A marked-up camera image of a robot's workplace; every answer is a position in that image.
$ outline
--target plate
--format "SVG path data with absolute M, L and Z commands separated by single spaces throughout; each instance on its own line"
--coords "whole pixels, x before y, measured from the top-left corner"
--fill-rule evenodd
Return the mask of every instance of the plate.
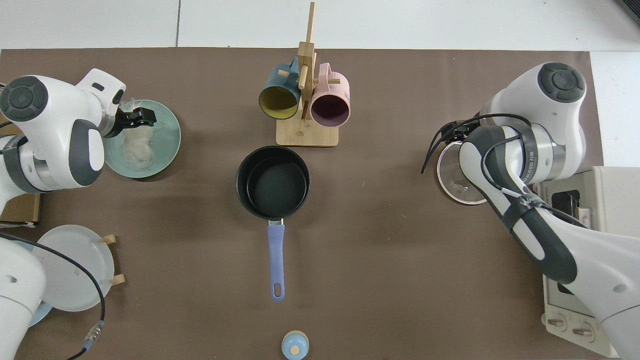
M 131 111 L 138 107 L 153 110 L 157 122 L 149 147 L 154 153 L 151 164 L 145 168 L 133 167 L 124 157 L 124 134 L 104 139 L 104 159 L 113 171 L 126 177 L 140 179 L 156 175 L 173 161 L 180 149 L 182 133 L 178 119 L 166 106 L 152 100 L 134 100 L 120 106 L 122 111 Z
M 464 205 L 479 205 L 486 199 L 465 177 L 460 168 L 462 142 L 452 142 L 444 148 L 438 159 L 438 181 L 447 195 Z
M 44 234 L 38 243 L 57 250 L 85 267 L 107 295 L 113 279 L 113 256 L 95 232 L 78 225 L 63 225 Z M 100 303 L 89 277 L 73 264 L 42 249 L 33 249 L 47 276 L 42 300 L 63 311 L 82 311 Z
M 25 249 L 27 249 L 27 251 L 33 252 L 34 246 L 32 244 L 27 244 L 22 241 L 15 241 L 15 242 L 18 243 L 21 247 L 24 247 Z M 29 327 L 34 326 L 35 324 L 39 323 L 42 319 L 44 319 L 44 317 L 47 316 L 47 314 L 49 314 L 49 311 L 51 311 L 51 308 L 52 306 L 50 304 L 47 304 L 46 302 L 41 302 L 40 305 L 38 306 L 38 309 L 36 310 L 36 313 L 33 314 L 33 318 L 31 319 L 31 323 L 29 324 Z

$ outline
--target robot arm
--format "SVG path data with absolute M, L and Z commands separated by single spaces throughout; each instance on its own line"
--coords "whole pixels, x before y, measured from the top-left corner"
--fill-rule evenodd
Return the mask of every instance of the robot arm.
M 0 110 L 24 135 L 0 139 L 0 211 L 22 193 L 92 184 L 104 164 L 102 137 L 152 125 L 153 111 L 118 108 L 125 85 L 98 69 L 77 84 L 23 76 L 0 92 Z
M 0 238 L 0 360 L 11 360 L 45 290 L 37 258 L 20 245 Z
M 583 98 L 584 80 L 567 65 L 526 72 L 487 108 L 525 116 L 531 126 L 493 118 L 495 126 L 477 127 L 461 146 L 460 166 L 542 272 L 588 306 L 618 354 L 640 359 L 640 240 L 569 224 L 526 185 L 578 169 Z

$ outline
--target saucepan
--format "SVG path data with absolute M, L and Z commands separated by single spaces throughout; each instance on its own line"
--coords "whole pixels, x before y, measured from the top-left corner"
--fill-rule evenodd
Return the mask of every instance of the saucepan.
M 236 192 L 252 214 L 268 220 L 271 298 L 284 299 L 284 221 L 302 207 L 309 194 L 307 165 L 294 151 L 266 146 L 253 151 L 240 164 Z

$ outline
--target mug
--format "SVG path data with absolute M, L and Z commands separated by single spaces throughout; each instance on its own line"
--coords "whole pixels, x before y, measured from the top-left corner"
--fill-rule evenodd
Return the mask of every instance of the mug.
M 278 74 L 280 70 L 289 73 L 288 76 Z M 258 96 L 260 109 L 274 119 L 284 120 L 298 112 L 300 103 L 300 89 L 298 88 L 298 58 L 291 64 L 276 65 L 269 73 L 267 84 Z
M 330 84 L 331 79 L 340 79 L 339 84 Z M 311 118 L 326 127 L 344 125 L 351 115 L 349 81 L 339 72 L 332 72 L 329 63 L 320 64 L 318 85 L 311 97 Z

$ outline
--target pan handle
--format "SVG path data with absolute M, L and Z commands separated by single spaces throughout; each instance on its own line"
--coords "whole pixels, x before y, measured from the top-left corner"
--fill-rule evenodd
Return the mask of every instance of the pan handle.
M 282 301 L 284 299 L 284 260 L 282 257 L 284 224 L 267 226 L 267 235 L 269 236 L 271 298 L 275 301 Z

